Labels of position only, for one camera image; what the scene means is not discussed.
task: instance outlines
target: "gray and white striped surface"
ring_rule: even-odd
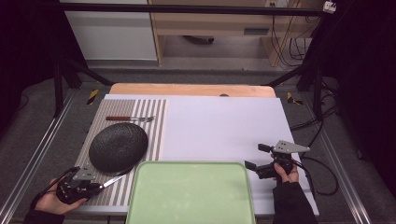
[[[161,150],[163,138],[163,125],[166,116],[166,100],[103,100],[95,115],[90,131],[87,135],[82,150],[78,156],[76,166],[87,167],[93,170],[95,179],[92,182],[105,183],[115,174],[104,174],[96,170],[90,163],[89,149],[92,139],[105,127],[124,121],[106,120],[106,116],[131,116],[150,117],[155,116],[152,122],[133,121],[134,124],[143,128],[148,135],[148,152],[142,161],[157,161]],[[134,183],[134,169],[123,179],[112,186],[107,187],[101,194],[92,197],[85,206],[127,206],[129,205],[132,185]]]

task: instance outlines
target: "electrical wires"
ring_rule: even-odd
[[[326,89],[326,91],[328,92],[328,94],[326,94],[326,95],[324,95],[323,97],[321,97],[321,99],[320,99],[321,102],[323,102],[323,100],[326,99],[326,98],[328,98],[328,97],[335,97],[335,94],[337,93],[337,90],[331,88],[331,87],[330,87],[329,85],[327,85],[325,82],[322,82],[322,86]],[[338,111],[338,105],[333,105],[333,106],[331,106],[330,108],[328,108],[328,109],[323,113],[323,118],[325,119],[325,118],[329,117],[330,115],[336,113],[337,111]],[[311,140],[311,141],[309,142],[309,144],[307,145],[308,147],[312,147],[313,143],[315,142],[315,140],[317,139],[317,137],[318,137],[320,131],[321,131],[322,128],[323,128],[324,120],[323,120],[323,121],[318,121],[317,119],[310,119],[310,120],[308,120],[308,121],[306,121],[306,122],[304,122],[304,123],[291,126],[291,127],[290,127],[290,130],[291,130],[291,131],[301,130],[301,129],[307,128],[307,127],[309,127],[309,126],[311,126],[311,125],[318,124],[319,122],[320,122],[320,126],[319,126],[319,128],[318,128],[318,131],[316,132],[316,134],[314,135],[314,137],[312,138],[312,140]],[[315,186],[314,186],[314,183],[313,183],[313,178],[312,178],[312,175],[309,173],[309,171],[308,171],[300,162],[293,161],[293,163],[294,163],[295,165],[297,165],[298,167],[300,167],[300,168],[302,168],[303,170],[305,170],[305,173],[306,173],[306,177],[307,177],[307,179],[308,179],[309,186],[310,186],[310,188],[311,188],[311,191],[314,193],[314,198],[315,198],[315,193],[316,193],[316,194],[319,194],[319,195],[324,195],[324,196],[332,196],[332,195],[334,195],[334,194],[339,190],[340,187],[339,187],[339,182],[338,182],[337,176],[335,175],[334,171],[333,171],[328,165],[326,165],[326,164],[325,164],[324,162],[322,162],[322,161],[319,161],[319,160],[316,160],[316,159],[314,159],[314,158],[305,156],[305,152],[300,156],[300,159],[301,159],[301,160],[313,161],[313,162],[316,162],[316,163],[320,164],[321,166],[323,166],[324,168],[326,168],[326,169],[328,170],[328,172],[332,175],[332,177],[333,177],[333,179],[334,179],[334,184],[335,184],[335,186],[334,186],[334,189],[333,189],[333,190],[331,190],[330,192],[317,191],[317,190],[315,190]]]

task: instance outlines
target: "cable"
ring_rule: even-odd
[[[290,25],[291,25],[291,19],[290,19],[289,26],[288,26],[288,29],[287,29],[286,32],[289,31]],[[276,40],[276,43],[277,43],[277,46],[278,46],[278,50],[276,49],[275,44],[274,44],[274,36],[275,36],[275,40]],[[273,48],[274,48],[274,50],[275,50],[277,56],[279,57],[279,60],[280,60],[284,65],[290,66],[290,67],[297,67],[297,66],[300,66],[300,64],[289,64],[289,63],[286,61],[286,59],[283,57],[283,53],[281,52],[280,44],[279,44],[279,41],[277,40],[277,35],[276,35],[276,31],[275,31],[275,16],[273,16],[273,22],[272,22],[271,44],[272,44],[272,46],[273,46]]]
[[[311,142],[308,144],[308,147],[312,147],[312,144],[314,144],[314,142],[315,142],[315,140],[317,139],[317,137],[318,137],[318,135],[319,135],[321,129],[323,128],[323,124],[324,124],[324,122],[322,121],[322,122],[320,123],[320,127],[319,127],[317,133],[316,133],[315,136],[312,138]]]
[[[292,161],[293,164],[295,164],[296,166],[302,168],[305,173],[306,173],[306,178],[308,179],[308,184],[309,184],[309,188],[311,189],[312,195],[314,196],[314,199],[316,198],[316,191],[315,191],[315,187],[314,187],[314,181],[312,180],[311,174],[309,173],[309,171],[303,166],[302,163],[293,160]]]
[[[324,164],[321,161],[318,161],[318,160],[310,158],[310,157],[301,157],[300,159],[301,160],[315,161],[315,162],[319,163],[320,165],[324,166],[332,174],[332,177],[334,178],[335,188],[334,188],[333,191],[331,191],[331,192],[319,192],[319,191],[316,191],[317,194],[324,195],[324,196],[332,196],[340,189],[340,184],[338,182],[338,178],[337,178],[337,176],[335,175],[335,173],[332,171],[332,169],[329,166],[327,166],[326,164]]]
[[[334,105],[334,106],[330,107],[328,110],[326,110],[326,112],[323,113],[323,118],[325,119],[325,118],[329,117],[330,115],[336,113],[337,110],[334,110],[336,107],[338,107],[338,105]],[[293,132],[293,131],[298,131],[298,130],[307,128],[307,127],[309,127],[309,126],[311,126],[311,125],[314,125],[314,124],[317,124],[317,123],[318,123],[318,120],[317,120],[317,119],[310,119],[310,120],[308,120],[308,121],[306,121],[306,122],[304,122],[304,123],[296,124],[296,125],[294,125],[294,126],[291,126],[291,127],[290,127],[290,130],[291,130],[292,132]]]

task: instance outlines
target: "green tray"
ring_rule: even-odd
[[[255,223],[247,171],[237,162],[145,161],[126,223]]]

